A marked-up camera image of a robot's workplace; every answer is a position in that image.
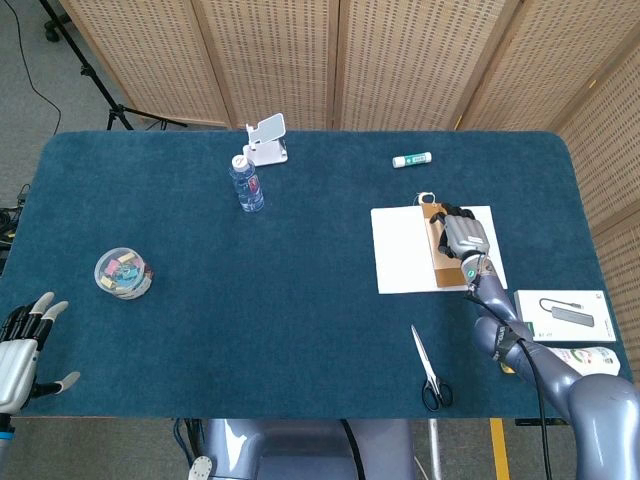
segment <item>metal pole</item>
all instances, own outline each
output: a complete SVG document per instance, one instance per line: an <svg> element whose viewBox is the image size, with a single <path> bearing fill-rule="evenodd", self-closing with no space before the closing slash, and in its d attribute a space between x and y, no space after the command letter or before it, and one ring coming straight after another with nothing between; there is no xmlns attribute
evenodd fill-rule
<svg viewBox="0 0 640 480"><path fill-rule="evenodd" d="M438 421L435 418L429 419L429 445L431 446L431 478L442 480L440 470L440 443L438 441Z"/></svg>

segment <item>plastic bottle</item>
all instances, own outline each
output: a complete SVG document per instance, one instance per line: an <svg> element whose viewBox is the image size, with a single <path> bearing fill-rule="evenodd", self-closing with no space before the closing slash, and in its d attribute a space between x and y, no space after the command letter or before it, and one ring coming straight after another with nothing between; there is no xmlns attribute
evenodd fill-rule
<svg viewBox="0 0 640 480"><path fill-rule="evenodd" d="M233 180L233 187L238 194L238 200L245 212L257 212L264 207L264 197L260 181L256 175L253 162L244 155L236 155L231 159L229 175Z"/></svg>

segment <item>woven room divider panel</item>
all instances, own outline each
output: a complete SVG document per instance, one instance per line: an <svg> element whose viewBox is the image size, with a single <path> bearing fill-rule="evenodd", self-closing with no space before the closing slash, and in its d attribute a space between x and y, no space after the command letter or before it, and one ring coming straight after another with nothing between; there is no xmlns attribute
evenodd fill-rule
<svg viewBox="0 0 640 480"><path fill-rule="evenodd" d="M494 27L505 26L498 22L504 7L505 0L342 0L337 75L342 91L334 126L452 128Z"/></svg>
<svg viewBox="0 0 640 480"><path fill-rule="evenodd" d="M193 0L235 123L277 112L287 126L330 125L335 80L337 0Z"/></svg>
<svg viewBox="0 0 640 480"><path fill-rule="evenodd" d="M571 152L592 229L640 201L640 47L559 134Z"/></svg>
<svg viewBox="0 0 640 480"><path fill-rule="evenodd" d="M640 20L638 0L527 0L464 128L546 129Z"/></svg>
<svg viewBox="0 0 640 480"><path fill-rule="evenodd" d="M640 385L640 222L596 240L600 266L636 385Z"/></svg>
<svg viewBox="0 0 640 480"><path fill-rule="evenodd" d="M559 134L571 152L600 265L640 384L640 46ZM618 223L612 224L616 217Z"/></svg>
<svg viewBox="0 0 640 480"><path fill-rule="evenodd" d="M135 108L229 123L189 0L61 2Z"/></svg>

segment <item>tripod stand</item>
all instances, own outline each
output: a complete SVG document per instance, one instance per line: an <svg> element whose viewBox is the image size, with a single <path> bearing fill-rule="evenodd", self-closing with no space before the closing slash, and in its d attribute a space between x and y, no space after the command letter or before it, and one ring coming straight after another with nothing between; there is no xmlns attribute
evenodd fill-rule
<svg viewBox="0 0 640 480"><path fill-rule="evenodd" d="M100 93L102 93L102 96L105 98L105 100L109 104L110 108L109 108L109 121L107 122L107 130L111 130L113 126L113 122L116 119L120 120L122 122L122 125L124 125L124 128L126 128L127 130L134 130L134 128L129 123L129 120L127 120L125 112L134 113L136 115L140 115L141 117L147 117L147 118L152 118L154 120L158 120L160 121L161 130L165 130L167 128L168 123L179 125L181 127L187 126L185 123L169 120L168 118L160 117L158 115L153 115L151 113L141 112L140 110L135 110L133 108L125 107L122 104L116 103L116 101L113 99L113 97L107 90L107 87L105 87L104 83L102 83L102 80L100 80L100 77L98 77L98 74L96 73L95 69L91 66L89 61L83 55L82 51L78 48L78 45L76 45L76 42L73 41L73 38L71 38L71 35L69 35L69 32L67 32L67 29L64 27L64 25L60 21L60 18L58 17L58 15L56 15L56 13L54 12L49 2L47 0L40 0L40 4L46 10L47 14L51 17L51 21L58 28L58 30L60 31L64 39L67 41L67 43L71 47L71 50L73 50L73 53L76 54L76 56L80 60L80 63L82 63L80 74L91 77L91 80L93 80L93 83L95 83L96 87L98 87L98 90L100 90Z"/></svg>

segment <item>white box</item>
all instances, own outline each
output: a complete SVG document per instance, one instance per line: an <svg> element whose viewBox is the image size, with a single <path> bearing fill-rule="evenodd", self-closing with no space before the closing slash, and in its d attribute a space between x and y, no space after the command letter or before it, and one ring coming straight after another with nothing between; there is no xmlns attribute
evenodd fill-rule
<svg viewBox="0 0 640 480"><path fill-rule="evenodd" d="M462 208L471 210L482 223L489 240L489 257L502 288L506 289L507 278L500 257L491 207L485 205ZM466 285L438 287L421 206L374 208L371 210L371 227L378 293L448 292L469 289Z"/></svg>
<svg viewBox="0 0 640 480"><path fill-rule="evenodd" d="M602 290L518 290L516 310L538 342L615 342Z"/></svg>

